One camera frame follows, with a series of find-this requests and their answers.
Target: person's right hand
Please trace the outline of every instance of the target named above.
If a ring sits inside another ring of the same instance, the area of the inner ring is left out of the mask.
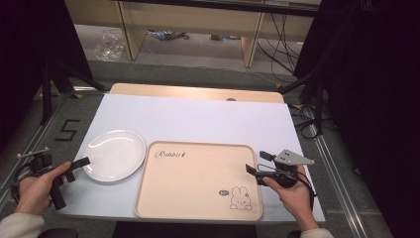
[[[302,166],[297,167],[297,171],[305,175],[305,170]],[[301,181],[298,181],[291,188],[284,188],[271,178],[263,178],[262,180],[278,194],[284,207],[296,218],[302,232],[319,228],[312,214],[309,190]]]

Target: person's left hand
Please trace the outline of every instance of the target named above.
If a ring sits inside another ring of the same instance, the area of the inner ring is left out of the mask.
[[[20,200],[16,213],[43,215],[50,204],[50,190],[53,180],[71,166],[66,162],[39,178],[27,177],[19,183]]]

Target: rabbit cartoon drawing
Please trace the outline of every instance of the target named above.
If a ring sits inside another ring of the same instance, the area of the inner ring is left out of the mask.
[[[231,209],[251,210],[251,199],[247,188],[244,186],[235,186],[232,189]]]

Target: wooden tray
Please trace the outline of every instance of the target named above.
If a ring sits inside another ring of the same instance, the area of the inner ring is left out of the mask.
[[[256,166],[249,146],[154,142],[135,211],[143,218],[258,220],[261,192],[245,164]]]

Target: wrist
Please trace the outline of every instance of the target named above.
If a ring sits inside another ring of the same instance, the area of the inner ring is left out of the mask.
[[[302,232],[319,228],[319,225],[316,222],[312,212],[297,214],[294,218],[296,218],[297,224],[299,225]]]
[[[18,206],[15,209],[15,213],[43,216],[44,210],[39,205],[19,202]]]

